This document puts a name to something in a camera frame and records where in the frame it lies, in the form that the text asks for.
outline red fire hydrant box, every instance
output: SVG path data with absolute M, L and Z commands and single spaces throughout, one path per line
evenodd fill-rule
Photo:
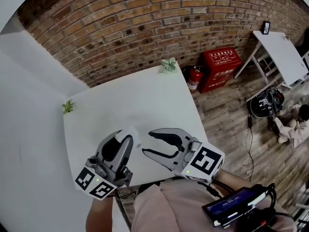
M 202 53 L 204 76 L 198 86 L 201 93 L 222 87 L 241 64 L 241 60 L 232 47 L 211 50 Z

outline small potted plant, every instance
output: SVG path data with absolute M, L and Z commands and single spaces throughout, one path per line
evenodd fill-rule
M 65 104 L 62 104 L 64 115 L 74 111 L 75 102 L 71 102 L 71 101 L 72 100 L 68 100 Z
M 176 59 L 175 58 L 171 58 L 169 60 L 167 59 L 163 59 L 161 61 L 161 65 L 163 66 L 163 73 L 176 73 L 177 69 L 176 69 Z

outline wooden floor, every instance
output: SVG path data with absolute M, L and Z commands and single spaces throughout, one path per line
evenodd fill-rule
M 249 112 L 245 99 L 263 85 L 255 68 L 246 68 L 238 79 L 230 79 L 224 87 L 193 95 L 208 141 L 225 152 L 223 169 L 245 179 L 249 179 L 252 172 L 252 161 L 247 152 L 252 137 L 248 129 Z M 285 96 L 285 111 L 296 103 L 309 103 L 309 82 L 293 91 L 284 87 L 280 90 Z M 275 183 L 277 202 L 294 214 L 294 204 L 300 199 L 309 178 L 309 140 L 297 149 L 289 143 L 280 145 L 277 135 L 269 131 L 267 125 L 267 118 L 253 118 L 251 155 L 254 172 L 251 182 L 263 186 Z M 134 217 L 132 201 L 123 201 L 130 220 Z

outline white folding table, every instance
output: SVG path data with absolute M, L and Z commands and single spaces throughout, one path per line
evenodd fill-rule
M 101 84 L 70 97 L 73 112 L 64 115 L 67 153 L 73 180 L 87 158 L 109 134 L 131 123 L 139 132 L 141 147 L 131 152 L 127 163 L 133 173 L 130 185 L 140 185 L 173 177 L 161 164 L 146 157 L 142 148 L 172 155 L 177 148 L 155 139 L 148 132 L 160 128 L 180 128 L 207 142 L 203 124 L 177 64 L 177 73 L 160 73 L 153 67 Z
M 251 97 L 249 97 L 246 102 L 264 91 L 269 86 L 273 85 L 280 78 L 283 78 L 283 83 L 281 84 L 289 88 L 291 87 L 290 85 L 296 81 L 304 80 L 304 76 L 308 73 L 308 70 L 296 48 L 284 33 L 269 32 L 268 35 L 263 35 L 260 31 L 255 30 L 253 31 L 253 34 L 256 36 L 259 42 L 245 64 L 236 73 L 235 78 L 239 76 L 247 64 L 252 60 L 262 75 L 266 85 Z M 261 46 L 267 51 L 267 54 L 264 54 L 259 59 L 256 59 L 254 55 Z M 264 73 L 262 67 L 259 64 L 260 60 L 264 59 L 265 57 L 270 57 L 275 65 L 275 67 L 270 69 L 267 73 Z M 272 80 L 269 80 L 268 77 L 276 70 L 278 70 L 279 73 Z

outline fire extinguisher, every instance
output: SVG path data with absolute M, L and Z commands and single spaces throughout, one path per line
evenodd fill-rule
M 196 91 L 202 76 L 203 73 L 201 72 L 201 66 L 194 66 L 190 69 L 187 85 L 192 94 Z

